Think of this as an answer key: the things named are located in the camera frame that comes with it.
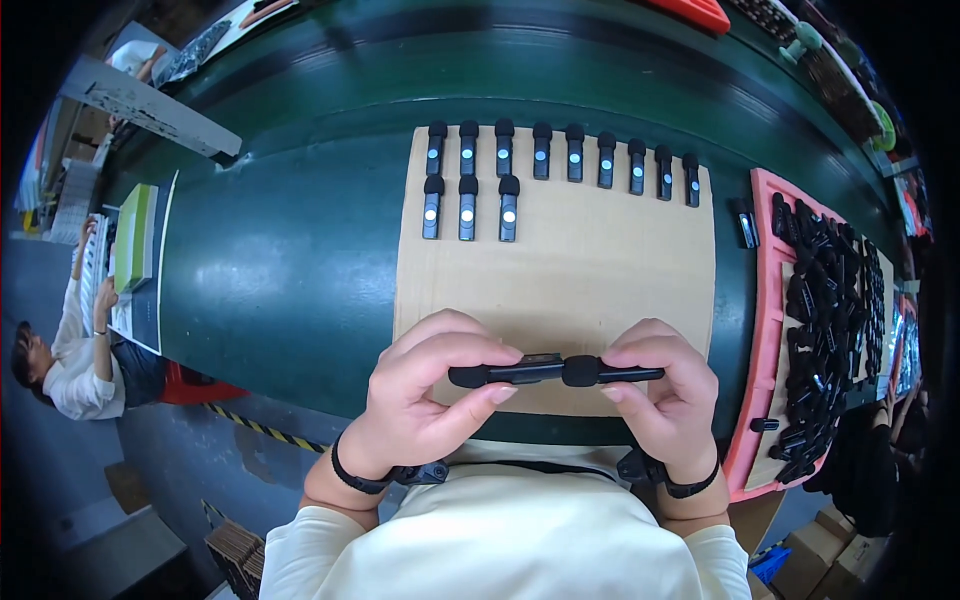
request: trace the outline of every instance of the fingernail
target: fingernail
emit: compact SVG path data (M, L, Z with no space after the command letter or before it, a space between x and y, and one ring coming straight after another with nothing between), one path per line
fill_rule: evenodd
M505 385L490 396L490 400L494 404L503 404L507 401L507 398L516 394L516 388L509 385Z
M623 399L623 394L616 388L600 388L600 391L613 402L619 402Z

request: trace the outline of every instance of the white shirt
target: white shirt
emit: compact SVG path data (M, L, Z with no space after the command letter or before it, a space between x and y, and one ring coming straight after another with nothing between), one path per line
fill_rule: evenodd
M143 64L154 56L158 47L159 44L151 41L128 41L117 48L110 63L113 68L119 69L131 77L136 77L136 74L143 68ZM159 74L163 72L163 69L167 68L167 65L173 60L171 55L172 53L168 49L163 56L156 60L154 66L150 69L151 80L155 81Z
M260 598L745 598L728 525L681 539L600 475L462 465L369 533L310 506L267 535Z
M57 410L73 420L119 417L126 399L120 365L111 353L113 380L97 377L93 372L93 338L83 336L80 284L70 277L63 296L60 327L50 346L56 362L43 379L43 393L54 401Z

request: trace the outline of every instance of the cardboard sheet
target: cardboard sheet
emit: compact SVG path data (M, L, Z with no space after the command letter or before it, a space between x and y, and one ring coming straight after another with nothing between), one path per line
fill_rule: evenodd
M457 239L460 138L444 144L445 194L440 239L422 238L427 128L414 132L396 264L394 339L445 307L466 312L526 353L600 354L647 317L676 327L705 356L713 319L713 201L701 166L700 206L684 203L681 160L673 159L673 200L656 198L656 165L647 151L643 196L628 193L630 163L618 143L613 189L596 186L596 138L584 142L584 181L566 180L566 140L554 132L550 180L533 179L533 133L516 129L513 171L520 180L516 241L497 241L499 179L493 127L481 127L476 169L480 184L473 242ZM434 398L464 395L447 380ZM500 410L607 417L616 409L596 388L559 381L521 386Z

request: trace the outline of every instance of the workbench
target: workbench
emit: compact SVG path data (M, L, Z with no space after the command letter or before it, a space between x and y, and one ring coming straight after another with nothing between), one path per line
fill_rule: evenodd
M357 416L391 343L414 127L503 116L518 127L580 122L591 134L696 153L709 168L708 362L720 380L713 433L725 444L743 399L756 301L756 255L743 248L726 200L749 199L750 169L762 166L843 214L896 262L881 177L796 73L737 38L740 19L714 38L632 4L553 7L424 0L391 13L334 3L206 65L176 98L239 134L241 157L224 169L138 133L115 156L105 192L115 204L131 181L180 169L161 285L163 353L255 393ZM616 418L505 413L478 435L632 439Z

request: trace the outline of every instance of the finger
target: finger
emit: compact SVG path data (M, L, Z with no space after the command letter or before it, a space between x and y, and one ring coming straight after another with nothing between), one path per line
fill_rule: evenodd
M617 382L600 389L616 403L616 410L634 433L640 447L654 447L674 432L673 423L637 386Z
M523 353L486 336L461 331L438 333L395 359L381 363L370 378L371 394L419 398L450 367L515 365Z
M683 400L716 401L716 375L703 355L680 336L658 335L610 347L602 359L611 367L662 368L674 392Z
M449 447L457 447L477 432L496 412L497 406L516 394L516 388L491 383L471 391L446 409L435 423L435 435Z
M639 323L621 333L620 337L613 340L610 347L616 348L655 335L677 335L683 338L679 331L660 319L642 319Z
M380 360L388 360L404 354L423 340L438 333L450 331L475 333L484 337L491 337L487 328L470 315L452 308L445 308L421 319L419 323L397 338L389 348L380 354Z

